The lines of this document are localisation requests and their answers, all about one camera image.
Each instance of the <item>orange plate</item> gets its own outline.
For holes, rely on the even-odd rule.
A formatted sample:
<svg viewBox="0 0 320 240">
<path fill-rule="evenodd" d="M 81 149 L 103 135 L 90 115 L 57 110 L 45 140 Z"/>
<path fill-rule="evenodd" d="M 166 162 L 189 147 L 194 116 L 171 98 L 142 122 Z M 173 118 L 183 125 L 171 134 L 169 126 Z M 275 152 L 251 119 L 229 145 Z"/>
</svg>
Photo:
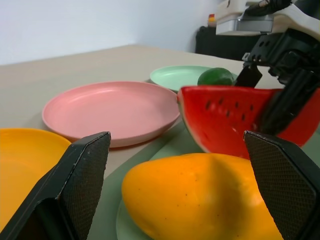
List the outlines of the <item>orange plate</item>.
<svg viewBox="0 0 320 240">
<path fill-rule="evenodd" d="M 69 145 L 67 139 L 49 131 L 0 129 L 0 231 Z"/>
</svg>

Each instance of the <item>beige tabletop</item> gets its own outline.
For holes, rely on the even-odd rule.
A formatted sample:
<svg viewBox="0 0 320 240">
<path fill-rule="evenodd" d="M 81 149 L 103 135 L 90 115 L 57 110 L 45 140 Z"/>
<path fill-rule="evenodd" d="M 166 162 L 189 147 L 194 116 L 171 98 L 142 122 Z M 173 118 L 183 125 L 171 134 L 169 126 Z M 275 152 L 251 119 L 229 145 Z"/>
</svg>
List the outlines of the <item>beige tabletop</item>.
<svg viewBox="0 0 320 240">
<path fill-rule="evenodd" d="M 149 74 L 170 65 L 222 67 L 238 74 L 243 62 L 155 47 L 128 45 L 90 53 L 0 66 L 0 128 L 46 129 L 41 111 L 47 101 L 68 89 L 109 81 L 148 81 Z M 259 68 L 258 88 L 281 88 Z M 104 177 L 147 144 L 112 149 Z"/>
</svg>

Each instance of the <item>watermelon slice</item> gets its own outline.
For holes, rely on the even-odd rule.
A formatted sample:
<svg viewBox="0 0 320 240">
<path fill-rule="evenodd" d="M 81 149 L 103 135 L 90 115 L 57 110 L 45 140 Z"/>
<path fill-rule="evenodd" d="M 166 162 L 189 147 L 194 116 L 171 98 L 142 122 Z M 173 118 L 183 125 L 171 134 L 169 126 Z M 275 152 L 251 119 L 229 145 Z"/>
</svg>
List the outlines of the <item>watermelon slice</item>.
<svg viewBox="0 0 320 240">
<path fill-rule="evenodd" d="M 205 152 L 249 159 L 244 131 L 257 131 L 261 114 L 278 91 L 281 89 L 186 86 L 180 89 L 177 98 L 186 127 Z M 304 145 L 318 127 L 319 106 L 320 91 L 317 90 L 278 137 L 300 147 Z"/>
</svg>

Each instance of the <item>mango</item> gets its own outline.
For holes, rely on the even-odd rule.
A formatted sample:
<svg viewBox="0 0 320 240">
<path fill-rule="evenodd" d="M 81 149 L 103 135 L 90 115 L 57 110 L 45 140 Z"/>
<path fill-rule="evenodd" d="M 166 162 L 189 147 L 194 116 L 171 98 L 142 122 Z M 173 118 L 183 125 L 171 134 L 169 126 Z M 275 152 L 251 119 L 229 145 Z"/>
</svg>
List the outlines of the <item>mango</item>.
<svg viewBox="0 0 320 240">
<path fill-rule="evenodd" d="M 143 162 L 122 182 L 135 224 L 154 240 L 282 240 L 247 159 L 192 153 Z"/>
</svg>

